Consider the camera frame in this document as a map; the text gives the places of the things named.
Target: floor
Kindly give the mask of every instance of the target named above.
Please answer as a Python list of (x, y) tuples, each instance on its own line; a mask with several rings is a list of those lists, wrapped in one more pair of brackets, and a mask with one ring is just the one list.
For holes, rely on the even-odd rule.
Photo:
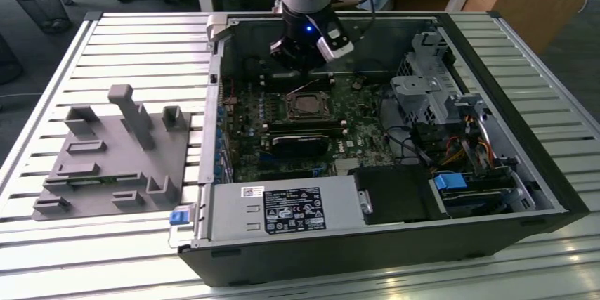
[[(4, 162), (11, 151), (39, 98), (36, 95), (8, 98), (2, 96), (16, 93), (38, 94), (44, 91), (86, 13), (198, 11), (194, 0), (174, 0), (170, 3), (164, 0), (135, 0), (128, 4), (122, 4), (116, 0), (74, 1), (75, 5), (67, 6), (67, 11), (75, 27), (68, 32), (52, 36), (42, 33), (15, 0), (0, 0), (3, 12), (0, 34), (26, 68), (24, 75), (19, 79), (0, 86), (0, 162)], [(248, 0), (232, 0), (232, 4), (235, 3), (247, 4)], [(600, 27), (600, 0), (590, 0), (587, 7), (574, 17), (542, 56), (596, 119), (600, 118), (598, 27)]]

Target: gray plastic holder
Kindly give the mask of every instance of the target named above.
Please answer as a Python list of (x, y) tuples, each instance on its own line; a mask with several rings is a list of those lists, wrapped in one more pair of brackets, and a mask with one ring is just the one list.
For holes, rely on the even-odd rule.
[(176, 106), (148, 114), (130, 85), (110, 89), (123, 116), (72, 107), (71, 130), (40, 198), (38, 221), (174, 209), (182, 200), (191, 114)]

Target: power supply label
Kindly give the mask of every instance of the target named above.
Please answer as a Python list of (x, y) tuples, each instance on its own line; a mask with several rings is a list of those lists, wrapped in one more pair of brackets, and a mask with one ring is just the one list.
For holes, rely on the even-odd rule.
[(264, 191), (264, 230), (270, 235), (324, 230), (319, 188)]

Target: green circuit board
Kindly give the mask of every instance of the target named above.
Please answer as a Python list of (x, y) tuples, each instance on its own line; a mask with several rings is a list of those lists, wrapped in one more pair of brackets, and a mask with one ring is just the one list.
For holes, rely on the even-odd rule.
[(278, 159), (266, 150), (266, 122), (290, 123), (290, 95), (262, 93), (256, 84), (246, 84), (235, 93), (235, 104), (227, 108), (228, 132), (235, 182), (286, 178), (336, 176), (335, 161), (355, 158), (362, 167), (394, 163), (394, 154), (378, 121), (379, 84), (356, 86), (352, 75), (335, 76), (330, 91), (302, 92), (316, 95), (326, 103), (319, 112), (323, 120), (346, 120), (346, 135), (330, 138), (324, 155), (311, 158)]

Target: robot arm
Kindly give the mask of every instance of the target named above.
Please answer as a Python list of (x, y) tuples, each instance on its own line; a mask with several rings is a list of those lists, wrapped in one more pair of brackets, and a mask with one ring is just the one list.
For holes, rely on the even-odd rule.
[[(371, 1), (354, 1), (371, 8)], [(387, 0), (374, 0), (380, 8)], [(354, 51), (354, 43), (332, 9), (331, 0), (282, 0), (283, 36), (271, 45), (272, 58), (302, 74)]]
[(331, 0), (282, 0), (283, 36), (271, 56), (288, 69), (307, 73), (354, 50), (331, 8)]

